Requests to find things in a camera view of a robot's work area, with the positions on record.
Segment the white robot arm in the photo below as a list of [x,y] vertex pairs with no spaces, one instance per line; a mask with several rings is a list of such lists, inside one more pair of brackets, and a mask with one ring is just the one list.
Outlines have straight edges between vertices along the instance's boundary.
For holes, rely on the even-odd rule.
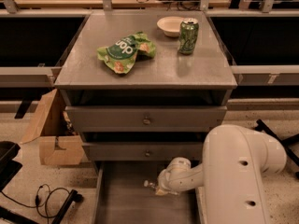
[[202,187],[207,224],[271,224],[262,175],[280,173],[286,161],[283,145],[269,134],[221,125],[207,134],[202,163],[174,158],[160,172],[156,193]]

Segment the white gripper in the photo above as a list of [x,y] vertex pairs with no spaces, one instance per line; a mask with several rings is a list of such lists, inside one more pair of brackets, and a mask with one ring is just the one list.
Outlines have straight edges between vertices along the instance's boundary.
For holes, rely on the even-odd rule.
[[163,169],[157,178],[158,188],[155,190],[157,196],[178,195],[187,189],[187,173],[191,170],[191,162],[185,158],[174,158],[168,166]]

